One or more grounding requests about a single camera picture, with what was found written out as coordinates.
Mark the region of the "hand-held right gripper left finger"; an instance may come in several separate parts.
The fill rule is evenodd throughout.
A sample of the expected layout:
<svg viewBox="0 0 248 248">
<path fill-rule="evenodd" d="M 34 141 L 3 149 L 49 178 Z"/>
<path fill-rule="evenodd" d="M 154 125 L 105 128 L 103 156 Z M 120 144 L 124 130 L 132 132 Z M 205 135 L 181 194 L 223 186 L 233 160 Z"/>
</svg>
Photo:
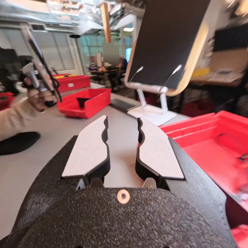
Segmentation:
<svg viewBox="0 0 248 248">
<path fill-rule="evenodd" d="M 82 179 L 89 185 L 93 178 L 104 184 L 110 171 L 108 140 L 108 117 L 103 115 L 86 126 L 78 135 L 72 148 L 62 179 Z"/>
</svg>

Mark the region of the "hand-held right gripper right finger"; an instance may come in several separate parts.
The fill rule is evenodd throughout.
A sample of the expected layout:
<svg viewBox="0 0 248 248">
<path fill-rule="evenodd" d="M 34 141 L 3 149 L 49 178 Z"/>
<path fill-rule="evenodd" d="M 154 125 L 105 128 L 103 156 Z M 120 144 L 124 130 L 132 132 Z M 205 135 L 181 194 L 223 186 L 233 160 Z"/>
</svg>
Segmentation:
<svg viewBox="0 0 248 248">
<path fill-rule="evenodd" d="M 144 181 L 153 178 L 156 184 L 166 184 L 166 180 L 184 181 L 184 174 L 166 133 L 144 117 L 139 117 L 137 122 L 137 175 Z"/>
</svg>

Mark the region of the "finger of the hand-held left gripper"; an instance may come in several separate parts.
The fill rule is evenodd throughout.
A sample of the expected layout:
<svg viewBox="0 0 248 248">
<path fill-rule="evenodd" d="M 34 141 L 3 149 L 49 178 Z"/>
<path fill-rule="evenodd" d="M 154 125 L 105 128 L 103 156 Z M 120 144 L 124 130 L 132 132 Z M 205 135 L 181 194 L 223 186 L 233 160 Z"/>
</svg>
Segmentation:
<svg viewBox="0 0 248 248">
<path fill-rule="evenodd" d="M 31 51 L 34 52 L 34 54 L 36 55 L 36 58 L 43 65 L 47 74 L 50 76 L 50 70 L 47 66 L 47 63 L 45 61 L 42 50 L 40 49 L 38 42 L 36 41 L 35 37 L 33 36 L 32 32 L 30 31 L 29 27 L 21 25 L 21 31 L 22 31 L 22 34 L 23 34 L 25 41 L 31 47 Z"/>
</svg>

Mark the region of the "red plastic bin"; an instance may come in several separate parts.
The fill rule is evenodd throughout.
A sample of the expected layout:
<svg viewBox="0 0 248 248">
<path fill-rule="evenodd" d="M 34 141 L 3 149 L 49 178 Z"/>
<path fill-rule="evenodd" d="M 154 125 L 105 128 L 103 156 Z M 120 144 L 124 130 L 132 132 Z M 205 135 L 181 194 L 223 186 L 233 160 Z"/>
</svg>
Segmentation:
<svg viewBox="0 0 248 248">
<path fill-rule="evenodd" d="M 224 191 L 238 247 L 247 247 L 248 119 L 220 111 L 160 126 Z"/>
<path fill-rule="evenodd" d="M 15 96 L 13 93 L 1 92 L 0 93 L 0 111 L 9 109 L 14 100 L 15 100 Z"/>
<path fill-rule="evenodd" d="M 54 75 L 60 86 L 59 92 L 66 92 L 80 88 L 90 87 L 91 76 L 87 75 L 74 75 L 74 74 L 58 74 Z"/>
<path fill-rule="evenodd" d="M 67 117 L 90 119 L 103 108 L 107 107 L 111 100 L 111 89 L 97 88 L 82 90 L 64 97 L 63 102 L 57 102 L 60 113 Z M 80 110 L 77 98 L 92 98 L 85 103 L 85 108 Z"/>
</svg>

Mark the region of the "white tablet stand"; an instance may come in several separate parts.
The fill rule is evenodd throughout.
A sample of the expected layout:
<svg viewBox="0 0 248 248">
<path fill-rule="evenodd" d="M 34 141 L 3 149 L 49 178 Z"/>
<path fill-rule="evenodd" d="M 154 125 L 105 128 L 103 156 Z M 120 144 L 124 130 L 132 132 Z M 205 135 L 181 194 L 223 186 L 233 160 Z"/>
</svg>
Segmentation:
<svg viewBox="0 0 248 248">
<path fill-rule="evenodd" d="M 141 83 L 126 83 L 128 88 L 135 89 L 138 93 L 138 97 L 141 103 L 140 107 L 133 108 L 127 112 L 128 115 L 141 118 L 144 117 L 148 119 L 151 123 L 156 126 L 161 126 L 164 123 L 172 120 L 177 116 L 176 113 L 168 110 L 166 92 L 168 91 L 167 87 L 162 87 L 158 85 L 144 85 Z M 144 96 L 144 92 L 158 94 L 160 96 L 161 107 L 156 107 L 150 104 L 147 104 Z"/>
</svg>

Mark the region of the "black floor lamp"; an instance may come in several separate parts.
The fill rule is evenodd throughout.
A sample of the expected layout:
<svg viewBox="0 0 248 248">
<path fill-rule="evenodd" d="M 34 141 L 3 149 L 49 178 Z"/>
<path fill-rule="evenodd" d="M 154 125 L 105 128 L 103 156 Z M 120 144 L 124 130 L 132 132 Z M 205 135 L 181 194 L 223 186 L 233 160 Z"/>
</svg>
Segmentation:
<svg viewBox="0 0 248 248">
<path fill-rule="evenodd" d="M 80 70 L 82 71 L 82 75 L 86 75 L 83 60 L 82 60 L 82 56 L 81 56 L 81 51 L 80 51 L 79 43 L 78 43 L 78 39 L 80 37 L 81 36 L 77 35 L 77 34 L 71 34 L 70 35 L 70 38 L 73 40 L 73 42 L 75 44 L 75 47 L 76 47 L 76 50 L 77 50 L 76 57 L 78 58 L 78 61 L 80 62 Z"/>
</svg>

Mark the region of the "black bin divider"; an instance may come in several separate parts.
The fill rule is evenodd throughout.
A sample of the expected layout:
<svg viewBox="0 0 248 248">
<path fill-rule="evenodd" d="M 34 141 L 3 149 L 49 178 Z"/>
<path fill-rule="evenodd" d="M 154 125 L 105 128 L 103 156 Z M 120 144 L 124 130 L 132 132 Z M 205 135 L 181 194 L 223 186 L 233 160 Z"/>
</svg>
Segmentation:
<svg viewBox="0 0 248 248">
<path fill-rule="evenodd" d="M 79 104 L 79 108 L 80 110 L 85 108 L 85 103 L 89 100 L 91 100 L 92 98 L 77 98 L 78 104 Z"/>
</svg>

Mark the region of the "yellow bin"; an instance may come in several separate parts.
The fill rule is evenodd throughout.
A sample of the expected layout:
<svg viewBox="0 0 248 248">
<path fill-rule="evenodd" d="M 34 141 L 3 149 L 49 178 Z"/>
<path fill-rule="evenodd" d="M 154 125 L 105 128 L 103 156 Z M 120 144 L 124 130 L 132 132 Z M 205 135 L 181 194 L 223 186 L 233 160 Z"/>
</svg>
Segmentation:
<svg viewBox="0 0 248 248">
<path fill-rule="evenodd" d="M 201 77 L 201 76 L 205 76 L 210 72 L 210 68 L 209 67 L 205 67 L 202 69 L 195 69 L 193 71 L 192 77 Z"/>
</svg>

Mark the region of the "black tablet tan rim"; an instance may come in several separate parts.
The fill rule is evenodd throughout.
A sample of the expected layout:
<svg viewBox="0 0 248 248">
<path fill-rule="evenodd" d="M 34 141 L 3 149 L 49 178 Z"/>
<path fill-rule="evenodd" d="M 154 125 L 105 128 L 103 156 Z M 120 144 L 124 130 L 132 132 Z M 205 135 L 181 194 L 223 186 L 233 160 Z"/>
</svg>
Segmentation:
<svg viewBox="0 0 248 248">
<path fill-rule="evenodd" d="M 179 95 L 188 86 L 208 34 L 210 0 L 147 1 L 125 85 Z"/>
</svg>

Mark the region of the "cardboard box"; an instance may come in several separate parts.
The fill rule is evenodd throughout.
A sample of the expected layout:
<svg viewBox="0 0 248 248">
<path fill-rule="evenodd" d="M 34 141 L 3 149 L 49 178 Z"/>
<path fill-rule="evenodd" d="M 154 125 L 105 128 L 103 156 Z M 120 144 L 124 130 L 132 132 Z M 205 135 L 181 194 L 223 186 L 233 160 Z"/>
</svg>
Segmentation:
<svg viewBox="0 0 248 248">
<path fill-rule="evenodd" d="M 210 71 L 217 72 L 222 69 L 232 73 L 243 73 L 248 64 L 248 49 L 229 49 L 213 52 L 210 57 Z"/>
</svg>

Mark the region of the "black monitor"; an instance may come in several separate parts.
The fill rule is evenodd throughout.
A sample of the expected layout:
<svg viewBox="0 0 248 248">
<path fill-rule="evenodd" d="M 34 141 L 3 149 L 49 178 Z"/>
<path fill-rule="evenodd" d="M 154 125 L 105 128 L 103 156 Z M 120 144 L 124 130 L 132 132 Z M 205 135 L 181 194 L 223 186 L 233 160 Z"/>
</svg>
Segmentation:
<svg viewBox="0 0 248 248">
<path fill-rule="evenodd" d="M 220 29 L 214 35 L 213 51 L 224 51 L 248 47 L 248 24 Z"/>
</svg>

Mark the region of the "wooden support post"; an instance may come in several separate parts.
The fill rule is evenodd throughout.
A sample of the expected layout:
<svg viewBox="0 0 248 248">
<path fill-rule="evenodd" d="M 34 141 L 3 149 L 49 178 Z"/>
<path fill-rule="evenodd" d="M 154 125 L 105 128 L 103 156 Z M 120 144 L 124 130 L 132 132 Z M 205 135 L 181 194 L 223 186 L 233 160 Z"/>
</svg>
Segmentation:
<svg viewBox="0 0 248 248">
<path fill-rule="evenodd" d="M 108 5 L 105 2 L 102 2 L 100 5 L 101 14 L 102 14 L 102 21 L 103 21 L 103 28 L 104 28 L 104 36 L 105 42 L 111 43 L 111 29 L 110 29 L 110 20 L 109 20 L 109 12 L 108 12 Z"/>
</svg>

